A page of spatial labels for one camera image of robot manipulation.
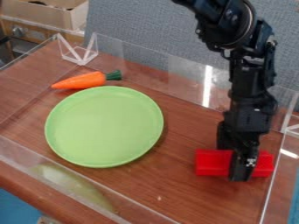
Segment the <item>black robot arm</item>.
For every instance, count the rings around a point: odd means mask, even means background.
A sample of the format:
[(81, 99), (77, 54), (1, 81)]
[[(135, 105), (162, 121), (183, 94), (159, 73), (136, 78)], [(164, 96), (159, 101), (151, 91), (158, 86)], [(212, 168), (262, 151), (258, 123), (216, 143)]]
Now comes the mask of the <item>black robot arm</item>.
[(248, 0), (172, 0), (198, 19), (196, 33), (208, 49), (228, 60), (230, 108), (218, 126), (218, 148), (231, 150), (228, 178), (247, 181), (259, 159), (259, 138), (278, 109), (275, 34)]

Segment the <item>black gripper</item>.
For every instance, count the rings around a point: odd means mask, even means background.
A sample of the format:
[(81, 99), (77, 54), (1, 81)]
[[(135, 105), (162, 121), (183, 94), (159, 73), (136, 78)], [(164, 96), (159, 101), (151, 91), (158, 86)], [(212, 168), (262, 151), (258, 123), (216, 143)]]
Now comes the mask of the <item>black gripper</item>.
[(218, 148), (234, 150), (228, 168), (231, 181), (248, 181), (258, 164), (259, 138), (271, 128), (275, 99), (232, 100), (218, 126)]

